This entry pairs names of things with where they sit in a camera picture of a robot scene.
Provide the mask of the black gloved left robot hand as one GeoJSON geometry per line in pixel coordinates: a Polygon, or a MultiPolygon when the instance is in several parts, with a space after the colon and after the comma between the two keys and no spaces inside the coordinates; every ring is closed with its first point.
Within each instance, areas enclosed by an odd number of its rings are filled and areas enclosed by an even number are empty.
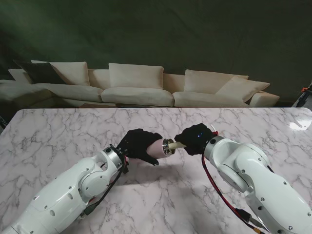
{"type": "Polygon", "coordinates": [[[157,159],[147,154],[147,148],[159,139],[162,139],[162,136],[158,133],[147,132],[143,129],[129,130],[118,144],[117,149],[125,153],[128,158],[159,165],[157,159]]]}

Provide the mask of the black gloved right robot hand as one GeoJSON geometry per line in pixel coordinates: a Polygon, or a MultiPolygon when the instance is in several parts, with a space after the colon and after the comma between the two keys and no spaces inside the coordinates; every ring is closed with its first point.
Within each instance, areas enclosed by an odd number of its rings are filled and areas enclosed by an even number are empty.
{"type": "Polygon", "coordinates": [[[200,123],[186,128],[181,134],[175,136],[175,141],[185,145],[186,152],[193,155],[202,155],[208,142],[217,136],[205,124],[200,123]]]}

